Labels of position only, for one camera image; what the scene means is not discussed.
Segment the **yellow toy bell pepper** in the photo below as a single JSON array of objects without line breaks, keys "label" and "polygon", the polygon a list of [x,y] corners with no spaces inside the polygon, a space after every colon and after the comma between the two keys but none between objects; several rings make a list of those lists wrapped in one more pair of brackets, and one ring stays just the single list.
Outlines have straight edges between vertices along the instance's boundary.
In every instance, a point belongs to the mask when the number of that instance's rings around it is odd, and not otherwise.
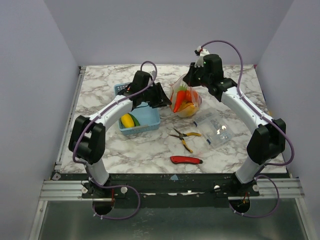
[{"label": "yellow toy bell pepper", "polygon": [[177,115],[181,118],[187,118],[194,115],[199,110],[197,105],[194,105],[192,102],[186,102],[184,105],[181,106]]}]

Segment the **red utility knife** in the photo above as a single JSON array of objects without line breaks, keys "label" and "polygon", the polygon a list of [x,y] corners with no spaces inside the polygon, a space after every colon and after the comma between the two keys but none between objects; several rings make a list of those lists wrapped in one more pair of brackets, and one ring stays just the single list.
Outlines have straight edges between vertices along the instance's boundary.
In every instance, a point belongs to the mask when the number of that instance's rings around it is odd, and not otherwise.
[{"label": "red utility knife", "polygon": [[171,156],[170,161],[176,165],[177,164],[199,165],[203,163],[203,161],[199,158],[190,157],[190,156],[180,156],[180,155]]}]

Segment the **orange toy carrot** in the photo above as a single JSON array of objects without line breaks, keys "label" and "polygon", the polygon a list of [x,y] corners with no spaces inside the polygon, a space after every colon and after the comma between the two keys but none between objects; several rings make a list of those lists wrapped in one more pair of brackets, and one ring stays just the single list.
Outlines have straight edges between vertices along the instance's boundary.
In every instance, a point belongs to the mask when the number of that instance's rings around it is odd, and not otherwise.
[{"label": "orange toy carrot", "polygon": [[176,93],[176,98],[175,98],[175,105],[174,105],[174,109],[173,109],[174,113],[178,112],[181,104],[185,100],[186,90],[187,90],[187,87],[185,85],[181,85],[179,87],[179,89]]}]

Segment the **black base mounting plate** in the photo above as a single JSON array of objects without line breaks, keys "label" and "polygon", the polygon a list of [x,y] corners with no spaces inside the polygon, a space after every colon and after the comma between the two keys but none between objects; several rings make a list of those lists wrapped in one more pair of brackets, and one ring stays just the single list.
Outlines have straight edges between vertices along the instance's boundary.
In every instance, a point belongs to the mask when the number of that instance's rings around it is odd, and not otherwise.
[{"label": "black base mounting plate", "polygon": [[58,201],[90,201],[115,208],[226,208],[229,200],[259,196],[255,180],[240,185],[230,173],[113,173],[102,188],[83,174],[47,181],[42,196]]}]

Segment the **yellow handled pliers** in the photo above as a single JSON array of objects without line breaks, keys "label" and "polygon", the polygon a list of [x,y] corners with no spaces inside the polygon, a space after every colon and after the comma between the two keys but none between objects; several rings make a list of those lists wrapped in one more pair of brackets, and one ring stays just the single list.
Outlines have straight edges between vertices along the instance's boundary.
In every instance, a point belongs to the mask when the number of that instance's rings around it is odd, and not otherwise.
[{"label": "yellow handled pliers", "polygon": [[182,133],[180,131],[178,131],[177,129],[173,129],[177,134],[170,134],[169,136],[174,137],[174,138],[178,138],[180,139],[180,141],[182,142],[184,148],[189,152],[189,153],[193,153],[193,151],[189,148],[189,146],[186,143],[185,137],[191,137],[191,136],[195,136],[195,137],[201,137],[202,134],[197,133],[197,132],[188,132],[188,133]]}]

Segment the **green toy cucumber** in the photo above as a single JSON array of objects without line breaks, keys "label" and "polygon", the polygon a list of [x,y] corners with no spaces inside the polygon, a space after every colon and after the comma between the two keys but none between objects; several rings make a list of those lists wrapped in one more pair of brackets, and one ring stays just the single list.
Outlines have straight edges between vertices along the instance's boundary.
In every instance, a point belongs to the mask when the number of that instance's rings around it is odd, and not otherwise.
[{"label": "green toy cucumber", "polygon": [[130,116],[131,116],[131,118],[132,118],[132,120],[133,120],[133,122],[134,122],[134,126],[135,126],[135,127],[139,127],[141,124],[140,124],[140,122],[137,120],[137,118],[136,118],[135,116],[133,116],[132,114],[131,114]]}]

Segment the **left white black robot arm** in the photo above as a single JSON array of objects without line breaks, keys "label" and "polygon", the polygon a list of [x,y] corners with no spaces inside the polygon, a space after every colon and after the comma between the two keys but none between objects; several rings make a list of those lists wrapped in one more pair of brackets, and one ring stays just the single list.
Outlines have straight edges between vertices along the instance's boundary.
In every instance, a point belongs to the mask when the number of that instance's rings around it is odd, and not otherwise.
[{"label": "left white black robot arm", "polygon": [[172,104],[161,84],[155,83],[155,78],[138,70],[133,81],[120,90],[107,106],[89,117],[80,115],[74,121],[68,149],[72,152],[72,160],[84,166],[89,180],[94,183],[93,191],[101,198],[107,197],[111,191],[107,182],[109,173],[102,160],[108,129],[141,103],[147,103],[151,108]]}]

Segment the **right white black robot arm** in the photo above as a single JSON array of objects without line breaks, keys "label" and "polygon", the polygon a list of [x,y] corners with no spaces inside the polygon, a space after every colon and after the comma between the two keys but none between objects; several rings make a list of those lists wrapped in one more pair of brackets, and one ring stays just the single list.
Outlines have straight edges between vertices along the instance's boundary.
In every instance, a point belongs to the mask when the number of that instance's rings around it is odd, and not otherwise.
[{"label": "right white black robot arm", "polygon": [[232,174],[230,191],[241,196],[248,190],[257,173],[270,160],[285,150],[286,123],[264,114],[240,90],[231,78],[226,78],[222,59],[217,54],[200,53],[196,62],[189,66],[183,81],[190,87],[205,87],[210,95],[229,107],[247,126],[251,133],[246,147],[247,158]]}]

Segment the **yellow toy lemon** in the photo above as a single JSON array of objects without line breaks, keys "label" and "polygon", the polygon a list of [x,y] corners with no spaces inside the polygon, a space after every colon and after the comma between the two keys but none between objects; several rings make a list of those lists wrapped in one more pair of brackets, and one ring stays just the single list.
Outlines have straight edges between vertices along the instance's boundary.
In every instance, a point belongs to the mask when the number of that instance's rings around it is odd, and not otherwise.
[{"label": "yellow toy lemon", "polygon": [[120,118],[121,123],[125,128],[135,127],[135,122],[130,114],[126,113]]}]

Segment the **clear orange-zip bag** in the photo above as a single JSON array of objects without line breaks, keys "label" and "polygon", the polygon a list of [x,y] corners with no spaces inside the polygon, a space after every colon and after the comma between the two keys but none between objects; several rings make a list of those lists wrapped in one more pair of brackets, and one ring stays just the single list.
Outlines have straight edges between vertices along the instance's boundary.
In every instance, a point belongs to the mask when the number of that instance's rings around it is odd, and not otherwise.
[{"label": "clear orange-zip bag", "polygon": [[170,85],[169,106],[172,112],[180,118],[193,116],[202,104],[200,94],[184,81],[186,74],[183,74],[176,82]]}]

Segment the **light blue plastic basket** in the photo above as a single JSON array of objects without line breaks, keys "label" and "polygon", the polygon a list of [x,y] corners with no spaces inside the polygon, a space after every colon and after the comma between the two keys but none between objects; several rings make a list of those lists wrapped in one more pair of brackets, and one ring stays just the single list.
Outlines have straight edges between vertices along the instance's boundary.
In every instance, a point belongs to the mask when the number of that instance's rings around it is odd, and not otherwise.
[{"label": "light blue plastic basket", "polygon": [[160,126],[161,120],[158,109],[151,108],[147,102],[142,102],[130,114],[137,120],[139,126],[126,128],[119,119],[117,122],[118,128],[125,136],[157,130]]}]

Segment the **clear plastic screw box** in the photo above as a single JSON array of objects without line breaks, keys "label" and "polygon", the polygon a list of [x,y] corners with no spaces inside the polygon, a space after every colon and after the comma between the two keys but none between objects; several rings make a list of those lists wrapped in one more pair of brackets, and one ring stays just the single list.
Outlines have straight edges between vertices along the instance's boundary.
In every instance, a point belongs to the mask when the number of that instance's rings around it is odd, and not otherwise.
[{"label": "clear plastic screw box", "polygon": [[213,149],[228,143],[235,136],[216,110],[206,109],[197,113],[193,117],[193,124]]}]

